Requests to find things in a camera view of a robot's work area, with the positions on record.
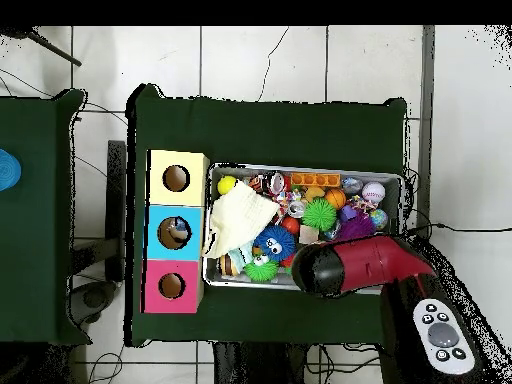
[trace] purple toy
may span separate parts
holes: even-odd
[[[340,212],[341,222],[347,222],[349,219],[355,218],[357,216],[357,211],[352,208],[350,205],[345,205],[341,208]]]
[[[357,216],[341,224],[337,241],[347,241],[375,234],[376,228],[372,219],[363,211],[357,211]]]

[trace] yellow box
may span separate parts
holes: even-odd
[[[204,207],[209,164],[202,153],[151,150],[149,203]]]

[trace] green table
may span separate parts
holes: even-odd
[[[141,314],[145,157],[148,149],[165,149],[202,152],[211,162],[402,174],[405,112],[403,99],[245,103],[166,99],[153,85],[137,88],[127,104],[128,168],[135,172],[128,172],[127,185],[126,341],[382,342],[380,299],[367,294],[328,300],[206,286],[196,314]]]
[[[0,341],[83,344],[68,318],[70,122],[84,93],[51,100],[0,98],[0,148],[22,167],[0,192]]]

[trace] circular hole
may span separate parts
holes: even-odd
[[[167,249],[181,249],[190,240],[192,231],[180,216],[165,218],[158,226],[158,240]]]
[[[185,291],[185,280],[181,275],[173,273],[166,274],[158,282],[158,290],[167,299],[176,299]]]
[[[180,165],[172,165],[167,168],[162,178],[165,188],[174,192],[183,191],[190,184],[190,174],[185,167]]]

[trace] orange ball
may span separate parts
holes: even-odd
[[[339,188],[331,188],[327,190],[324,199],[327,200],[332,206],[334,206],[336,210],[339,210],[345,206],[345,202],[347,201],[345,193],[343,193],[343,191],[341,191]]]

